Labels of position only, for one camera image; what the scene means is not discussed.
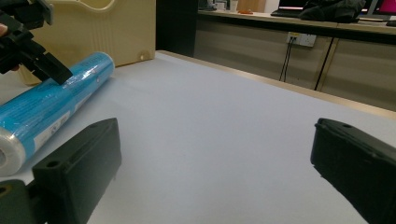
white tabletop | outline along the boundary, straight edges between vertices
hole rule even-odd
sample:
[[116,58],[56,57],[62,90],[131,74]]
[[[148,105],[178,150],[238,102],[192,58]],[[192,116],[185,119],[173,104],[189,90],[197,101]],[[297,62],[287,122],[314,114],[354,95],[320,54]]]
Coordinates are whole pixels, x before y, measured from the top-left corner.
[[396,119],[157,52],[117,68],[12,178],[31,181],[32,165],[109,118],[122,165],[95,224],[365,223],[310,163],[314,124],[336,119],[396,146]]

plastic wrap roll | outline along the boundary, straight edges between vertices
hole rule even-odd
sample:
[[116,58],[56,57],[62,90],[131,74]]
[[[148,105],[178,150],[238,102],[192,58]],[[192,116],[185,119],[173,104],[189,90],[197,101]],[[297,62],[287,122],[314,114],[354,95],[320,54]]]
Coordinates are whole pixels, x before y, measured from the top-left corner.
[[48,79],[0,106],[0,176],[13,175],[113,73],[97,52],[70,68],[63,85]]

blue plastic wrap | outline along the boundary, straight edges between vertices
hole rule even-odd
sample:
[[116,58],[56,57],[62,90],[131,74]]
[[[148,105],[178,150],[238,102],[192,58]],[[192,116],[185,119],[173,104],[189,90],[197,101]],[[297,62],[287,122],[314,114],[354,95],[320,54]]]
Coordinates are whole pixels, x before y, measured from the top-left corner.
[[63,85],[48,79],[0,106],[0,176],[13,175],[114,71],[97,52],[70,68]]

electrical outlet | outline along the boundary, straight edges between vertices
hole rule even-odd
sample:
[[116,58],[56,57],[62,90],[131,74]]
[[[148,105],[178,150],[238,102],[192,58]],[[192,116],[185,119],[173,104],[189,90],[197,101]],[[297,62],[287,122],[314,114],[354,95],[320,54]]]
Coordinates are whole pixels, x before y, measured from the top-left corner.
[[300,35],[300,42],[299,44],[301,46],[307,46],[307,47],[314,47],[315,40],[317,39],[316,35],[306,35],[306,34],[301,34]]
[[295,37],[294,41],[292,42],[295,45],[299,45],[300,44],[300,37],[301,34],[300,33],[295,33],[295,32],[289,32],[288,33],[288,38],[286,38],[286,43],[290,43],[290,40],[292,37]]

robotic arm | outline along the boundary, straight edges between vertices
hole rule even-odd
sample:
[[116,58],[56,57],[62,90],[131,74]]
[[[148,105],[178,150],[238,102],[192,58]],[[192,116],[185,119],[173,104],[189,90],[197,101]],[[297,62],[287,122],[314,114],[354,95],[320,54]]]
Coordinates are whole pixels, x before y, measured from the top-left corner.
[[44,81],[49,77],[63,84],[70,70],[35,41],[29,30],[52,25],[52,6],[45,0],[0,0],[0,23],[8,27],[0,37],[0,73],[23,64]]

